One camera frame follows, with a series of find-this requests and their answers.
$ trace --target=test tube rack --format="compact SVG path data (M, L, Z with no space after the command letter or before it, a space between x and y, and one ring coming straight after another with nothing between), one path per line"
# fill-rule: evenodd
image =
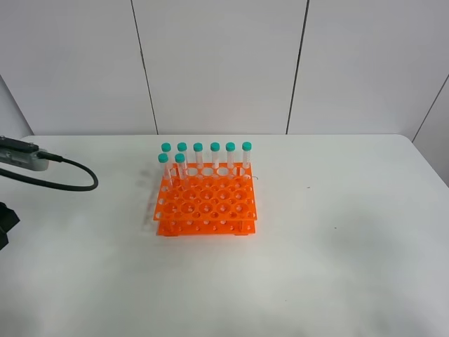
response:
M171 173L171 180L162 178L154 210L158 235L255 234L251 165L243 168L237 162L231 170L227 163L218 168L204 163L198 170L196 163L189 163L185 181L179 179L175 167Z

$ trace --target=black cable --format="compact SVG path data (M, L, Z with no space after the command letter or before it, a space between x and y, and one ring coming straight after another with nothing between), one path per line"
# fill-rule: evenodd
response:
M98 178L95 175L92 170L90 170L88 167L85 167L84 165L81 165L80 163L77 163L75 161L65 159L64 157L57 156L56 154L51 154L48 152L37 152L37 157L41 159L47 159L51 161L57 161L60 163L66 163L70 164L76 167L79 167L81 170L89 173L89 175L93 179L93 184L91 186L73 186L73 185L64 185L64 184L57 184L52 183L50 181L35 179L27 176L22 176L21 174L17 174L11 171L3 170L0 168L0 176L4 176L13 180L20 181L22 183L27 183L31 185L36 186L42 186L47 188L53 188L54 190L62 190L62 191L73 191L73 192L85 192L85 191L91 191L97 188L98 186Z

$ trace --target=white table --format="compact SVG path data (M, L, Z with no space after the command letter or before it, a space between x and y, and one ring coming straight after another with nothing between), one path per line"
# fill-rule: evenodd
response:
M100 186L0 177L22 220L0 251L2 337L449 336L449 189L402 136L25 140ZM257 234L156 236L161 143L230 140L253 142Z

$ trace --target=test tube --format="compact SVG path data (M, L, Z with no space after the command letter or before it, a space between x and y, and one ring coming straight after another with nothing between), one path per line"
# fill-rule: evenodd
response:
M185 156L182 153L175 155L175 161L177 164L177 175L180 177L181 186L187 185L187 166L185 162Z
M234 143L226 144L227 151L227 168L232 170L234 168L234 151L236 149L236 145Z
M187 160L187 144L186 143L179 143L177 145L177 150L184 155L185 166L189 167L189 161Z
M198 170L201 170L203 168L203 144L195 143L194 151L195 151L196 168Z
M161 163L163 178L170 181L171 184L170 163L168 162L168 155L166 153L161 153L157 157L157 159L159 160L159 163Z
M218 152L220 151L220 144L218 144L218 143L210 144L210 151L212 151L212 168L218 169L218 166L220 165L220 162L218 159Z
M171 145L170 145L170 143L162 144L161 148L162 148L162 152L167 154L167 156L168 156L168 165L170 166L170 169L172 169L174 162L173 162L173 153L171 152Z
M253 148L253 146L251 145L250 142L244 142L241 148L243 150L243 168L249 169L251 148Z

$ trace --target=test tube cap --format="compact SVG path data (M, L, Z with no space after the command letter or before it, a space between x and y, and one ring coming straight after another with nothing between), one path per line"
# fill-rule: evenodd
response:
M235 151L236 145L234 143L227 143L226 144L226 151L232 152Z
M177 145L177 150L178 151L187 151L187 144L186 143L179 143L178 145Z
M218 144L218 143L211 143L210 144L210 150L214 151L214 152L220 151L220 144Z
M166 163L168 161L168 155L166 153L161 153L157 156L157 159L159 160L159 163Z
M253 145L250 142L244 142L241 145L241 148L243 151L251 151L251 149L253 148Z
M185 157L182 153L178 153L177 155L175 155L175 161L177 163L183 163L185 161Z
M164 143L161 145L162 152L170 152L171 151L171 145L170 143Z
M201 151L203 151L203 144L201 144L201 143L195 143L195 144L194 144L194 151L195 151L195 152L201 152Z

